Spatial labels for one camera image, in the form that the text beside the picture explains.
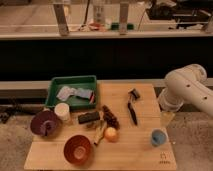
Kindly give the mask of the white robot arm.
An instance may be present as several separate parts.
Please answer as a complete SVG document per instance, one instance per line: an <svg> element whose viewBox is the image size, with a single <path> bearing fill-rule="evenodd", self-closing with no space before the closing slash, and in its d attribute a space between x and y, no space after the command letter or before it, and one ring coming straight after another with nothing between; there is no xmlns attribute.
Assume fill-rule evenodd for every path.
<svg viewBox="0 0 213 171"><path fill-rule="evenodd" d="M164 78L165 88L158 96L159 106L163 111L177 112L187 101L213 116L213 90L203 84L206 79L207 72L199 64L168 72Z"/></svg>

